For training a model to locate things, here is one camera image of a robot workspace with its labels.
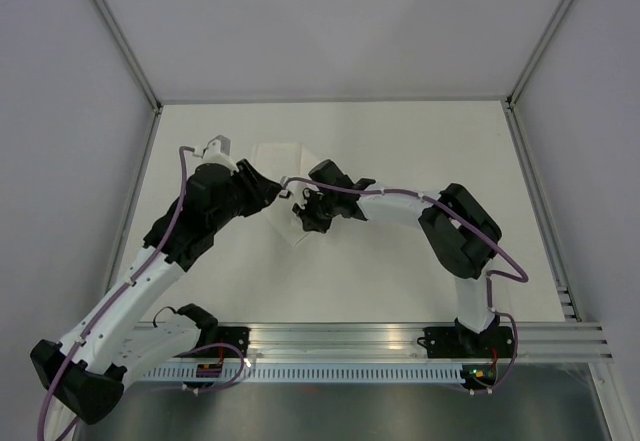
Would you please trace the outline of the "white cloth napkin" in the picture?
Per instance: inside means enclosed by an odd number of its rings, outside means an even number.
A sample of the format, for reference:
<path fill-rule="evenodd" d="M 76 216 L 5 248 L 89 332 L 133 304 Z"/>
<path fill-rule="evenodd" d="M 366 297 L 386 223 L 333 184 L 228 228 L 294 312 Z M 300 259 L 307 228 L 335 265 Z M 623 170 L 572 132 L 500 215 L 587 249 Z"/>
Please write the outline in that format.
<path fill-rule="evenodd" d="M 291 247 L 298 245 L 308 233 L 302 228 L 302 222 L 294 214 L 293 207 L 302 207 L 305 199 L 303 190 L 308 185 L 300 181 L 291 181 L 299 177 L 309 179 L 309 172 L 320 160 L 302 143 L 259 143 L 253 146 L 251 159 L 257 171 L 272 181 L 284 184 L 285 190 L 259 216 Z"/>

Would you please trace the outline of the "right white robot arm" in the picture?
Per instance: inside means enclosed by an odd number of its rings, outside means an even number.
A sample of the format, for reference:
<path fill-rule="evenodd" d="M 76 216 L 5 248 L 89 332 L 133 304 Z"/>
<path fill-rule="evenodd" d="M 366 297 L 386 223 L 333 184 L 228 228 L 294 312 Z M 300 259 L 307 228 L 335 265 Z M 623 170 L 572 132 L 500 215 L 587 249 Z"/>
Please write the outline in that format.
<path fill-rule="evenodd" d="M 458 303 L 454 320 L 459 349 L 478 356 L 499 326 L 491 311 L 487 266 L 496 256 L 496 222 L 462 185 L 451 183 L 435 194 L 390 188 L 370 178 L 354 182 L 331 160 L 310 172 L 311 186 L 292 212 L 305 232 L 326 233 L 336 217 L 387 221 L 420 229 L 441 266 L 453 275 Z"/>

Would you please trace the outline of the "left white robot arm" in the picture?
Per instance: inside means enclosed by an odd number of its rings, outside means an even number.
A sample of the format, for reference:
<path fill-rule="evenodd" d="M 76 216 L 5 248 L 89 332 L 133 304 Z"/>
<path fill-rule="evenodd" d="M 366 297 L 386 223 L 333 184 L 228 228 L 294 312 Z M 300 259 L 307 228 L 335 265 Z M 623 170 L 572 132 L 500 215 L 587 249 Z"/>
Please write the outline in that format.
<path fill-rule="evenodd" d="M 166 328 L 136 336 L 142 315 L 214 245 L 236 217 L 270 206 L 282 187 L 246 160 L 235 168 L 203 163 L 183 175 L 178 198 L 143 239 L 134 263 L 93 310 L 59 341 L 30 353 L 48 400 L 81 421 L 104 419 L 125 390 L 154 366 L 191 351 L 206 357 L 218 345 L 217 319 L 195 304 L 177 310 Z"/>

